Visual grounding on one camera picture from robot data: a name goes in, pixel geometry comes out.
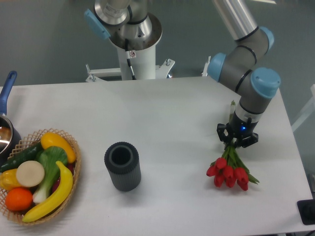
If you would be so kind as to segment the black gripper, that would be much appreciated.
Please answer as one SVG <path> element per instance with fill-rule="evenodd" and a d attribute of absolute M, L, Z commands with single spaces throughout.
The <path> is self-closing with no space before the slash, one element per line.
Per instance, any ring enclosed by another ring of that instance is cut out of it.
<path fill-rule="evenodd" d="M 234 142 L 235 148 L 247 148 L 258 142 L 259 135 L 253 133 L 257 122 L 241 120 L 234 112 L 229 123 L 217 125 L 217 134 L 219 140 L 224 143 L 224 148 L 232 143 L 232 138 L 236 138 Z"/>

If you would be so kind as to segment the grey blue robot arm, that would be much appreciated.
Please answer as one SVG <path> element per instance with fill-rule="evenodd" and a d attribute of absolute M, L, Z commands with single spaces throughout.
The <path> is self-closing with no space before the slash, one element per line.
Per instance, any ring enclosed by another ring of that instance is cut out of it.
<path fill-rule="evenodd" d="M 236 42 L 229 54 L 219 53 L 206 65 L 207 75 L 240 95 L 227 124 L 219 124 L 219 139 L 226 145 L 246 148 L 258 141 L 254 132 L 275 96 L 281 79 L 272 69 L 256 68 L 273 46 L 270 30 L 255 22 L 242 0 L 216 0 L 216 10 Z M 148 12 L 145 0 L 97 0 L 84 13 L 90 29 L 116 47 L 123 80 L 158 78 L 156 45 L 161 39 L 159 20 Z"/>

